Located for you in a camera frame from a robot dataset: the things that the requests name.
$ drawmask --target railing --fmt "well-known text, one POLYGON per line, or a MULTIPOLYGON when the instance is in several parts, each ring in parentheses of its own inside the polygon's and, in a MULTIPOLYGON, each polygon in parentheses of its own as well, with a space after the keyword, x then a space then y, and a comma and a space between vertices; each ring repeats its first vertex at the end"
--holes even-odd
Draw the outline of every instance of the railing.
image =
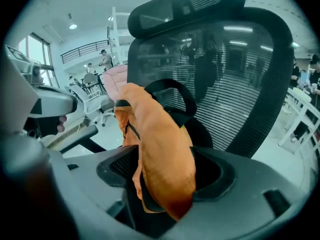
POLYGON ((102 40, 99 42, 89 43, 62 54, 61 55, 62 62, 63 64, 65 64, 80 56, 90 54, 96 51, 101 51, 102 49, 106 49, 108 47, 109 47, 109 40, 102 40))

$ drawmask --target window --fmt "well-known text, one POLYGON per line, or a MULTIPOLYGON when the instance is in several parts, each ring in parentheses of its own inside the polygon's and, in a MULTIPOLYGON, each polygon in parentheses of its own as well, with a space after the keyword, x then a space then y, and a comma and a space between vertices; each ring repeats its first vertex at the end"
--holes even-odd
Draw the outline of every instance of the window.
POLYGON ((47 44, 44 44, 43 47, 44 47, 45 64, 51 65, 50 57, 49 57, 49 46, 47 44))
POLYGON ((28 53, 32 62, 45 64, 42 43, 32 36, 28 36, 28 53))
MULTIPOLYGON (((17 49, 34 63, 52 65, 49 43, 34 33, 23 39, 17 49)), ((54 70, 42 69, 40 73, 44 85, 59 88, 54 70)))

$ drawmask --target ceiling light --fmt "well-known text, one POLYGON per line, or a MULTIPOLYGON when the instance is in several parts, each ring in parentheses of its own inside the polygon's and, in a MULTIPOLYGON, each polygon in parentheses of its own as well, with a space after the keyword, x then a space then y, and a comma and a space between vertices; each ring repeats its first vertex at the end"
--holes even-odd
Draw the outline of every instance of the ceiling light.
POLYGON ((70 25, 69 29, 74 30, 76 27, 77 27, 76 24, 72 24, 72 25, 70 25))
POLYGON ((292 46, 293 46, 294 48, 297 48, 297 47, 299 47, 300 45, 297 44, 296 42, 293 42, 293 43, 292 43, 292 46))
POLYGON ((243 31, 243 32, 253 32, 254 30, 250 27, 244 26, 224 26, 224 30, 226 31, 243 31))
POLYGON ((269 52, 273 52, 274 51, 274 49, 272 49, 271 47, 268 47, 268 46, 261 45, 260 47, 261 47, 261 49, 269 51, 269 52))
POLYGON ((247 46, 248 45, 246 42, 238 42, 238 41, 230 41, 229 43, 232 45, 238 45, 238 46, 247 46))

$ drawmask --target hand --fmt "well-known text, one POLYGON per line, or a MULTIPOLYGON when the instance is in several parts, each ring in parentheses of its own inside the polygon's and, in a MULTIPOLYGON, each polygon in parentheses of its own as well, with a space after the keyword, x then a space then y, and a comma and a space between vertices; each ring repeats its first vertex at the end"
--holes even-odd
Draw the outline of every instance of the hand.
POLYGON ((56 128, 58 130, 58 133, 62 133, 65 130, 64 122, 67 121, 67 117, 65 115, 62 115, 60 116, 59 121, 60 122, 56 128))

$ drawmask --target ceiling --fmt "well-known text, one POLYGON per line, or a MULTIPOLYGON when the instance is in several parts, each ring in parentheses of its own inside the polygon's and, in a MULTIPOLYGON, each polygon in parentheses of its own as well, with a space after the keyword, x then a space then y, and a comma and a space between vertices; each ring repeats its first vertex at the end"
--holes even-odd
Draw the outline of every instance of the ceiling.
MULTIPOLYGON (((26 13, 22 14, 25 17, 20 17, 24 20, 19 22, 20 30, 35 32, 37 28, 50 25, 62 39, 71 39, 74 34, 79 36, 82 32, 104 28, 110 24, 108 18, 112 7, 116 7, 117 12, 129 13, 148 1, 150 0, 32 0, 26 13), (71 30, 69 25, 73 23, 78 27, 71 30)), ((300 45, 295 50, 297 58, 306 58, 311 53, 319 52, 316 35, 293 0, 246 0, 246 6, 265 8, 284 19, 294 41, 300 45)), ((127 16, 117 17, 118 27, 126 28, 127 19, 127 16)))

